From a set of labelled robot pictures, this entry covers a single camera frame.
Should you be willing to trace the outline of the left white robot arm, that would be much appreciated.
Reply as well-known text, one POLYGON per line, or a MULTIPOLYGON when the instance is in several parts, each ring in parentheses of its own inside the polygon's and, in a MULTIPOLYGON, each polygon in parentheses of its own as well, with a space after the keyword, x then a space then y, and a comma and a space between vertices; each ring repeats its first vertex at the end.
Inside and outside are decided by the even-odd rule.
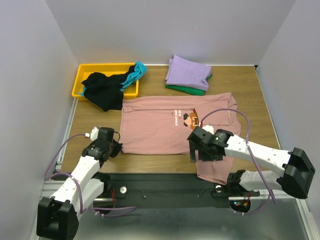
POLYGON ((110 127, 94 127, 84 137, 90 144, 82 150, 72 173, 63 173, 66 180, 50 197, 43 197, 37 207, 36 234, 49 240, 75 238, 81 216, 97 196, 111 193, 111 184, 95 178, 109 159, 118 155, 122 144, 114 139, 117 132, 110 127))

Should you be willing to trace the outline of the pink t-shirt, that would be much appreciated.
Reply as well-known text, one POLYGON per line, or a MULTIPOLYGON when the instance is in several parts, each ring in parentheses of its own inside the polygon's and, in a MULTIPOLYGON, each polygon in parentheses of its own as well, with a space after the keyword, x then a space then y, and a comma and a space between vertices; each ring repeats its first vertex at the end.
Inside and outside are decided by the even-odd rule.
POLYGON ((137 155, 189 155, 187 138, 200 124, 239 135, 237 107, 230 92, 125 100, 120 124, 122 151, 137 155))

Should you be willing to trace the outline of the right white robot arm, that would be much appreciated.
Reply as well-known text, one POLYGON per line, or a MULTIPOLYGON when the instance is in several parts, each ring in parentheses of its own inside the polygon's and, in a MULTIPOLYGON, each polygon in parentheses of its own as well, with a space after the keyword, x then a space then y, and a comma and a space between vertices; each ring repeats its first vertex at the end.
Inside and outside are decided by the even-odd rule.
POLYGON ((306 152, 295 147, 292 151, 260 145, 230 131, 206 125, 197 126, 187 138, 190 160, 222 161, 227 157, 253 162, 257 171, 237 172, 230 180, 231 192, 242 195, 253 190, 279 190, 296 199, 306 199, 315 175, 315 168, 306 152))

